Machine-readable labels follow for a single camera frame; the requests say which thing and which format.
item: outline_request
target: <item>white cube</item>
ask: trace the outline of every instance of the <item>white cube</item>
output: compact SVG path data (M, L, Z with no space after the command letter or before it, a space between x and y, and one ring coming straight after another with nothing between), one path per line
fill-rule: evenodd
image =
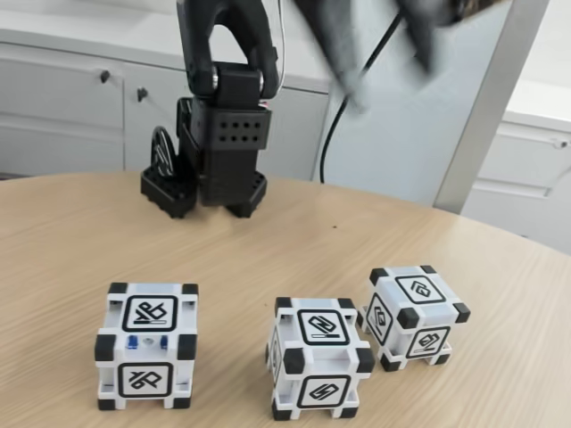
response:
M101 410L128 399L188 408L196 355L196 284L113 283L95 342Z
M298 419L306 409L357 414L357 387L375 366L355 328L357 315L349 299L277 298L266 347L274 419Z
M373 269L371 300L360 309L357 324L372 333L378 358L387 372L403 369L411 359L445 364L447 342L456 324L466 323L468 307L430 266Z

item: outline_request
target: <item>white cabinet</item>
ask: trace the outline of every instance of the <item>white cabinet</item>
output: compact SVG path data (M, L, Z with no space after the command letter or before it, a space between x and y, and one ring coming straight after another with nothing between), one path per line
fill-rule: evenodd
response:
M122 74L121 62L0 44L0 172L122 169Z
M0 173L140 171L157 126L176 138L183 70L0 43ZM284 88L260 171L310 180L328 96Z
M571 254L571 134L503 122L462 214Z

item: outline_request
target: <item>cabinet door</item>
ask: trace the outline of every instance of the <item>cabinet door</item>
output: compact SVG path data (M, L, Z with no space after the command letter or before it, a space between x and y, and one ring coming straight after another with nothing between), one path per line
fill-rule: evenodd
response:
M121 170L120 130L0 115L0 172L38 176Z
M0 114L122 129L121 65L0 43Z
M139 99L144 89L146 97ZM175 149L177 101L189 96L186 73L145 65L125 64L125 167L139 171L151 162L151 137L157 126L169 131Z

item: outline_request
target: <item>wooden table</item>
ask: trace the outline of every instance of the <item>wooden table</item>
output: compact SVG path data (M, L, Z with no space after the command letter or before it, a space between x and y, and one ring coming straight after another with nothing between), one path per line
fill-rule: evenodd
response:
M331 186L272 180L250 220L205 208L172 220L138 186L135 174L0 183L0 426L571 426L568 256ZM371 268L421 264L472 309L452 332L450 363L377 365L355 419L273 422L263 354L275 298L362 304ZM111 281L200 285L189 410L97 410L93 347Z

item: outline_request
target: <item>black robotic arm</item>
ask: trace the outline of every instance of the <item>black robotic arm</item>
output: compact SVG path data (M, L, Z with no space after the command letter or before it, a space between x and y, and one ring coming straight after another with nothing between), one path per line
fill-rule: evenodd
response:
M209 43L215 25L230 30L250 71L261 74L261 98L276 96L277 51L261 0L178 0L177 8L188 84L194 96L214 98L218 86L224 84Z

